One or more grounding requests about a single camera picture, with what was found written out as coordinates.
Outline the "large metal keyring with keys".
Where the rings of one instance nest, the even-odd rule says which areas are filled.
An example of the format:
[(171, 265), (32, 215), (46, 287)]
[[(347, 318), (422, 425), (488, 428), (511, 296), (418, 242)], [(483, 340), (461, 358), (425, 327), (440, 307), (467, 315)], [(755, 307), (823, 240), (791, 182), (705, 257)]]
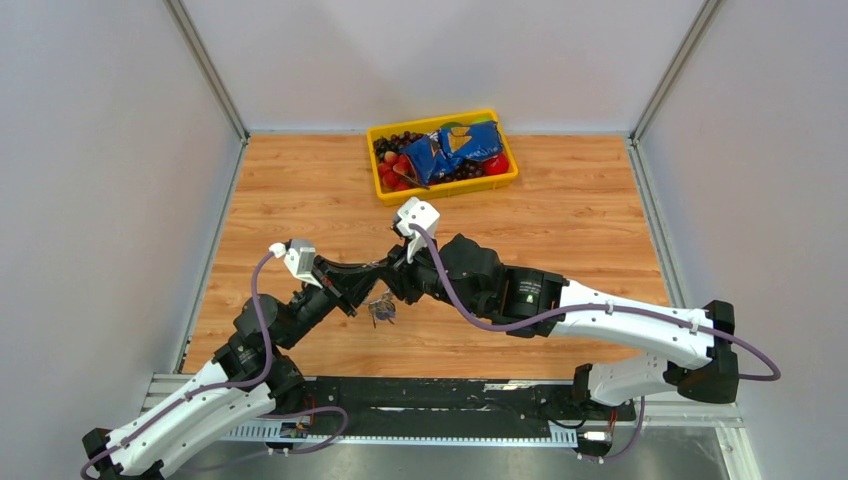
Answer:
[(371, 317), (374, 329), (376, 329), (381, 322), (394, 324), (396, 318), (396, 306), (394, 304), (394, 295), (391, 290), (387, 289), (376, 298), (368, 300), (365, 305), (367, 306), (368, 314)]

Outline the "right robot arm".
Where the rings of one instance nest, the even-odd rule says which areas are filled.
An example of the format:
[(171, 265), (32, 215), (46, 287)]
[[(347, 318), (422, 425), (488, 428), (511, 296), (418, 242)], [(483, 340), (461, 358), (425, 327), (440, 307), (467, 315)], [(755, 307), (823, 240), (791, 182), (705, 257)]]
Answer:
[(458, 302), (489, 331), (586, 337), (641, 350), (630, 360), (576, 368), (571, 403), (584, 417), (667, 391), (708, 404), (736, 400), (735, 315), (727, 302), (683, 309), (617, 297), (559, 274), (506, 265), (494, 250), (461, 234), (436, 257), (426, 248), (409, 257), (396, 246), (379, 266), (381, 280), (399, 299), (415, 303), (428, 295)]

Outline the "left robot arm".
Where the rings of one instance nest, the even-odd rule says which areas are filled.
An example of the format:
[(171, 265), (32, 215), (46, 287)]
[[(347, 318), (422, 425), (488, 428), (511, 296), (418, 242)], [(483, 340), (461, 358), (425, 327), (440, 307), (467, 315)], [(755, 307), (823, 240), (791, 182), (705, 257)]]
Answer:
[(323, 258), (288, 302), (259, 291), (259, 277), (275, 251), (262, 257), (250, 278), (250, 297), (236, 331), (177, 391), (122, 427), (95, 428), (83, 438), (83, 479), (166, 479), (234, 428), (266, 414), (287, 418), (304, 409), (305, 380), (283, 349), (296, 345), (329, 313), (353, 315), (380, 280), (385, 266), (342, 264)]

